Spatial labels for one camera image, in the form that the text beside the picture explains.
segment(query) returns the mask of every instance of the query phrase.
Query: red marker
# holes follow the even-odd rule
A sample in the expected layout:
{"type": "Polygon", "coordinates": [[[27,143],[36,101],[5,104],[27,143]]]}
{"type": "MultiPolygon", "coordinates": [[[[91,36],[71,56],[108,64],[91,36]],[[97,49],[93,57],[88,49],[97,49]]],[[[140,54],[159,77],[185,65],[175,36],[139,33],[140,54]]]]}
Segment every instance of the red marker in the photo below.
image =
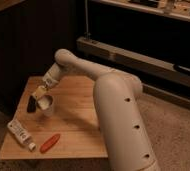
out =
{"type": "Polygon", "coordinates": [[[48,151],[51,147],[53,147],[54,144],[59,140],[60,134],[55,134],[51,138],[49,138],[43,145],[40,147],[40,152],[45,153],[48,151]]]}

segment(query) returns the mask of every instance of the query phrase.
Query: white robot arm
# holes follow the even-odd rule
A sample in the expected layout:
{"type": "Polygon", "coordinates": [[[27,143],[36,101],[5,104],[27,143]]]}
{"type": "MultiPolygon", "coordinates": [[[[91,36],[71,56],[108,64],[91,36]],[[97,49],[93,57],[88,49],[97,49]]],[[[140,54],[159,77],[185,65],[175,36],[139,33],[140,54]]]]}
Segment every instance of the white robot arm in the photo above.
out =
{"type": "Polygon", "coordinates": [[[58,84],[73,66],[84,71],[95,81],[94,106],[104,137],[112,170],[159,171],[136,98],[142,93],[140,79],[120,70],[77,58],[70,51],[60,49],[55,54],[56,63],[43,77],[45,86],[32,95],[36,100],[58,84]]]}

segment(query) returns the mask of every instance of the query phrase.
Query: paint cup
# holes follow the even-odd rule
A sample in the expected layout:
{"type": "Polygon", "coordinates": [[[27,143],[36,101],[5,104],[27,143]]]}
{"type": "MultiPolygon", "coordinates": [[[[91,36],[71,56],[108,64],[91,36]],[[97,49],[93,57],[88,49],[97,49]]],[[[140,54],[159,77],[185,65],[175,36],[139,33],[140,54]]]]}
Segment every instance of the paint cup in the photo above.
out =
{"type": "Polygon", "coordinates": [[[50,95],[45,95],[40,98],[37,101],[37,106],[47,117],[50,117],[54,114],[54,102],[52,96],[50,95]]]}

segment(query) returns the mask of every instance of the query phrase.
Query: dark background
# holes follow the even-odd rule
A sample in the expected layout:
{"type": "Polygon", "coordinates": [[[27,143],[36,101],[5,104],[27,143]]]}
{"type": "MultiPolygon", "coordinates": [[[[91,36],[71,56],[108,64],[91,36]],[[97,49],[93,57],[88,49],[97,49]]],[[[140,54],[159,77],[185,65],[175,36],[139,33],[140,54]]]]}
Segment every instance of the dark background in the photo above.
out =
{"type": "MultiPolygon", "coordinates": [[[[190,68],[190,23],[94,2],[89,17],[91,38],[190,68]]],[[[43,75],[59,48],[79,53],[84,33],[83,0],[26,0],[1,11],[0,110],[14,114],[28,77],[43,75]]]]}

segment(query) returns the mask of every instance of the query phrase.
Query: speckled floor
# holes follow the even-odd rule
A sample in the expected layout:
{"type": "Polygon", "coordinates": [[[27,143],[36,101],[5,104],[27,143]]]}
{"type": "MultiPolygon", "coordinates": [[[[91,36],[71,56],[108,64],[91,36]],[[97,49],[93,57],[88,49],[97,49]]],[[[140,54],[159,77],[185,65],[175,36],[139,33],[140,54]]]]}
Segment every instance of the speckled floor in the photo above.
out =
{"type": "MultiPolygon", "coordinates": [[[[190,111],[144,94],[138,100],[147,132],[162,171],[190,171],[190,111]]],[[[0,148],[8,116],[0,113],[0,148]]],[[[0,160],[0,171],[108,171],[107,159],[0,160]]]]}

